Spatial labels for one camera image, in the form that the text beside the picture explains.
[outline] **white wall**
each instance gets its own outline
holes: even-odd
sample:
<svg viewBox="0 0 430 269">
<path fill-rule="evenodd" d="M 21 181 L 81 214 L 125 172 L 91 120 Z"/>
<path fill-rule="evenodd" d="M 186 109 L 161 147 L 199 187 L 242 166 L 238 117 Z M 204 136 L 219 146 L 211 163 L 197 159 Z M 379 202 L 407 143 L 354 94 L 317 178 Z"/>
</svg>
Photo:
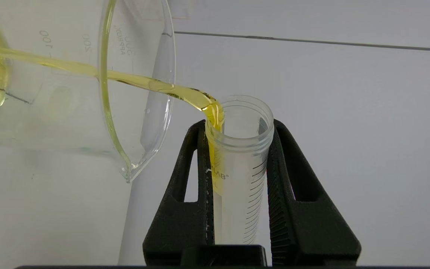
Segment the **white wall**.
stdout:
<svg viewBox="0 0 430 269">
<path fill-rule="evenodd" d="M 172 5 L 176 31 L 430 47 L 430 1 Z M 176 46 L 177 83 L 258 97 L 290 128 L 358 236 L 358 264 L 430 265 L 430 51 L 189 34 L 177 34 Z M 145 232 L 200 119 L 174 103 L 162 150 L 133 184 L 122 264 L 143 263 Z M 269 251 L 264 201 L 258 243 Z"/>
</svg>

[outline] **white surface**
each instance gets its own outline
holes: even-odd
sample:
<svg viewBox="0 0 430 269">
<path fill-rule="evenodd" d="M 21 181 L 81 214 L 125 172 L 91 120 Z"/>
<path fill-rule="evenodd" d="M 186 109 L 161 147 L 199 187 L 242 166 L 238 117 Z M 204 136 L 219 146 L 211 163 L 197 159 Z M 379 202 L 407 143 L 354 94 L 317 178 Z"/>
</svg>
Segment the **white surface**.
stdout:
<svg viewBox="0 0 430 269">
<path fill-rule="evenodd" d="M 181 34 L 176 43 L 177 83 L 258 97 L 290 128 L 360 240 L 359 264 L 430 265 L 430 52 Z M 121 264 L 143 264 L 143 238 L 200 119 L 174 102 L 162 150 L 133 185 Z M 270 260 L 263 201 L 257 240 Z"/>
<path fill-rule="evenodd" d="M 176 31 L 430 47 L 430 0 L 169 0 Z"/>
<path fill-rule="evenodd" d="M 0 269 L 116 264 L 129 194 L 108 160 L 0 148 Z"/>
</svg>

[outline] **pouring liquid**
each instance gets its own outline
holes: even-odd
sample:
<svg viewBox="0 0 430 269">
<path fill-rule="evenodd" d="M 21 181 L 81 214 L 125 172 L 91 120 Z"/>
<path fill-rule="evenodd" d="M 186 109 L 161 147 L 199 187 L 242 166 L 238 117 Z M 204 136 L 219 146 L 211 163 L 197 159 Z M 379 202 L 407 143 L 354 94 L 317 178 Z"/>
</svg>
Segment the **pouring liquid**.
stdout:
<svg viewBox="0 0 430 269">
<path fill-rule="evenodd" d="M 114 7 L 116 4 L 116 0 L 109 1 L 109 5 L 106 9 L 106 16 L 104 18 L 104 29 L 102 34 L 102 46 L 101 46 L 101 66 L 106 66 L 106 57 L 108 50 L 108 42 L 109 39 L 109 30 L 111 25 L 111 18 L 114 12 Z M 7 59 L 24 61 L 28 63 L 39 64 L 42 66 L 56 68 L 60 70 L 65 70 L 68 72 L 72 72 L 79 75 L 88 75 L 91 77 L 98 78 L 101 82 L 101 93 L 102 93 L 102 101 L 104 106 L 104 114 L 106 117 L 106 125 L 109 130 L 109 134 L 113 141 L 113 144 L 124 159 L 127 165 L 127 172 L 130 173 L 131 163 L 126 153 L 124 152 L 121 144 L 118 141 L 118 137 L 116 134 L 116 129 L 114 128 L 114 124 L 112 121 L 112 115 L 110 111 L 109 104 L 109 94 L 108 94 L 108 86 L 107 80 L 115 80 L 121 83 L 125 83 L 128 85 L 140 87 L 145 90 L 151 90 L 153 92 L 160 92 L 177 99 L 183 100 L 189 103 L 191 106 L 196 109 L 202 111 L 207 120 L 212 124 L 212 126 L 217 131 L 222 131 L 222 126 L 224 122 L 224 113 L 222 110 L 221 104 L 213 98 L 211 95 L 202 92 L 197 89 L 193 89 L 190 87 L 184 87 L 174 84 L 169 84 L 157 80 L 155 78 L 149 78 L 142 75 L 132 75 L 128 73 L 117 72 L 113 70 L 107 70 L 104 68 L 102 70 L 97 70 L 94 66 L 87 65 L 84 63 L 73 62 L 73 61 L 65 61 L 59 60 L 56 58 L 48 58 L 44 56 L 34 55 L 32 53 L 27 53 L 23 51 L 17 51 L 7 48 L 7 44 L 5 43 L 4 38 L 0 34 L 0 106 L 3 105 L 5 101 L 5 97 L 11 96 L 6 92 L 6 88 L 10 81 L 10 65 L 7 63 Z M 213 156 L 213 150 L 210 150 L 210 158 L 211 160 L 215 159 Z"/>
</svg>

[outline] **glass beaker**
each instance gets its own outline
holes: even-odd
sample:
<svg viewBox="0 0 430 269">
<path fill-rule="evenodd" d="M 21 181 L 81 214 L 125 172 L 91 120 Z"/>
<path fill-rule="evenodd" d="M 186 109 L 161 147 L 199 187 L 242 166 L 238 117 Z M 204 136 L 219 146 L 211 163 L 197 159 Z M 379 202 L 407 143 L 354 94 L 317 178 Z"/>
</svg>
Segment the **glass beaker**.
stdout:
<svg viewBox="0 0 430 269">
<path fill-rule="evenodd" d="M 97 68 L 108 3 L 0 1 L 0 47 Z M 174 83 L 174 39 L 166 0 L 117 1 L 108 47 L 109 70 Z M 97 78 L 0 57 L 0 145 L 108 157 L 126 181 L 132 181 L 162 144 L 172 98 L 116 81 L 109 81 L 108 87 L 115 131 L 106 125 Z M 129 162 L 110 132 L 116 132 Z"/>
<path fill-rule="evenodd" d="M 255 240 L 266 181 L 273 113 L 263 101 L 245 95 L 220 100 L 224 132 L 205 123 L 214 182 L 216 244 L 251 244 Z"/>
</svg>

